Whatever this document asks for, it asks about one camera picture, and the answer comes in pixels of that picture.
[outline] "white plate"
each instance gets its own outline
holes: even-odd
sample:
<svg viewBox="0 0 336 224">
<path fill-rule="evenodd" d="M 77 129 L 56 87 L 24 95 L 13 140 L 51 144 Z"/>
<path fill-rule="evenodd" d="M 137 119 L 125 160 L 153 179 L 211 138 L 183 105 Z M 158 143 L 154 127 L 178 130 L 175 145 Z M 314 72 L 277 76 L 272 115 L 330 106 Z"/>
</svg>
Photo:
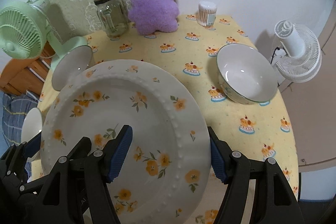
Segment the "white plate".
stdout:
<svg viewBox="0 0 336 224">
<path fill-rule="evenodd" d="M 34 107 L 32 108 L 25 117 L 22 125 L 21 132 L 21 143 L 29 142 L 32 138 L 34 138 L 37 134 L 42 131 L 42 114 L 41 111 Z M 38 160 L 40 157 L 39 152 L 37 152 L 32 158 L 28 158 L 27 161 Z"/>
<path fill-rule="evenodd" d="M 45 173 L 83 136 L 94 151 L 124 124 L 132 126 L 133 141 L 108 185 L 121 223 L 184 223 L 207 185 L 209 134 L 188 90 L 152 64 L 100 63 L 61 90 L 42 131 Z"/>
</svg>

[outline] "green fan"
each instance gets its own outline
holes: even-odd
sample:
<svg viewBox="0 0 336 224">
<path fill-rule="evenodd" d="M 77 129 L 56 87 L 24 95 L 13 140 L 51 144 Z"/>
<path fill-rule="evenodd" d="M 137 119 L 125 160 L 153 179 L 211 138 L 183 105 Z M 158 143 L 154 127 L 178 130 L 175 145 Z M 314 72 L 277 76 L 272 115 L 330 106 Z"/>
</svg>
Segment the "green fan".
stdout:
<svg viewBox="0 0 336 224">
<path fill-rule="evenodd" d="M 0 47 L 15 59 L 31 59 L 41 55 L 48 41 L 55 50 L 51 68 L 78 46 L 87 45 L 84 37 L 73 37 L 64 44 L 56 38 L 46 16 L 49 0 L 11 1 L 0 11 Z"/>
</svg>

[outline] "yellow tablecloth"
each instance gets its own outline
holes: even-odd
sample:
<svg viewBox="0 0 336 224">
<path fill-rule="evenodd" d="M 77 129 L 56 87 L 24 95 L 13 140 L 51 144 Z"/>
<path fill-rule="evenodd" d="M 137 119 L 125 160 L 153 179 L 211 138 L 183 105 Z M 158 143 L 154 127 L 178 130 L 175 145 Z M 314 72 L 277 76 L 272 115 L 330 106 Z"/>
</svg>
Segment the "yellow tablecloth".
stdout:
<svg viewBox="0 0 336 224">
<path fill-rule="evenodd" d="M 130 30 L 118 40 L 111 41 L 103 31 L 88 35 L 87 39 L 96 63 L 114 59 L 143 60 L 174 75 L 195 98 L 207 125 L 212 126 L 219 139 L 250 159 L 263 160 L 273 156 L 297 194 L 295 140 L 280 92 L 265 106 L 241 105 L 229 99 L 221 101 L 222 91 L 213 55 L 227 41 L 253 46 L 244 35 L 230 16 L 217 16 L 213 27 L 204 28 L 193 17 L 184 15 L 179 16 L 179 29 L 174 33 L 156 32 L 143 37 L 131 24 Z M 50 71 L 38 104 L 44 116 L 58 94 L 51 86 L 51 76 Z M 34 177 L 40 175 L 37 165 L 33 165 Z M 248 223 L 248 211 L 252 208 L 253 183 L 250 188 L 242 223 Z M 202 202 L 187 223 L 213 222 L 225 189 L 212 172 Z"/>
</svg>

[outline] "blue plaid fabric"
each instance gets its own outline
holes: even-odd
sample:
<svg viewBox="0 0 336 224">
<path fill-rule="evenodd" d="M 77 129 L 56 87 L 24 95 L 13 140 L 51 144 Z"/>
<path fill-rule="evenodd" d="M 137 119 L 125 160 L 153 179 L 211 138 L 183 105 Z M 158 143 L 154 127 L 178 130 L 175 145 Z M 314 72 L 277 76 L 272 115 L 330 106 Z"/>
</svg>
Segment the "blue plaid fabric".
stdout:
<svg viewBox="0 0 336 224">
<path fill-rule="evenodd" d="M 28 95 L 10 96 L 3 94 L 3 116 L 2 131 L 7 148 L 13 143 L 19 145 L 21 143 L 21 130 L 23 121 L 29 110 L 37 107 L 38 100 L 31 93 Z M 31 164 L 26 164 L 28 176 L 31 176 Z"/>
</svg>

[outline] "white bowl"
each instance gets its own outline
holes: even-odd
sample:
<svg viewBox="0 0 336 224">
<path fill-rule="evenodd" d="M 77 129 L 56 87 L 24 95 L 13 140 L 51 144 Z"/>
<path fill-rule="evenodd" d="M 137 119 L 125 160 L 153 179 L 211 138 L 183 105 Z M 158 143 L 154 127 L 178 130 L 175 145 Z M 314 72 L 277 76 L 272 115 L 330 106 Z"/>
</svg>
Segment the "white bowl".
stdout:
<svg viewBox="0 0 336 224">
<path fill-rule="evenodd" d="M 51 78 L 54 90 L 61 91 L 70 79 L 94 65 L 92 49 L 82 45 L 68 52 L 57 64 Z"/>
<path fill-rule="evenodd" d="M 21 143 L 29 142 L 37 134 L 42 131 L 43 120 L 41 111 L 34 107 L 32 108 L 25 117 L 22 125 L 21 132 Z M 32 158 L 28 158 L 27 161 L 33 161 L 40 159 L 40 151 L 38 151 Z"/>
<path fill-rule="evenodd" d="M 277 92 L 278 82 L 268 60 L 244 44 L 228 44 L 217 54 L 219 84 L 225 94 L 241 104 L 267 102 Z"/>
</svg>

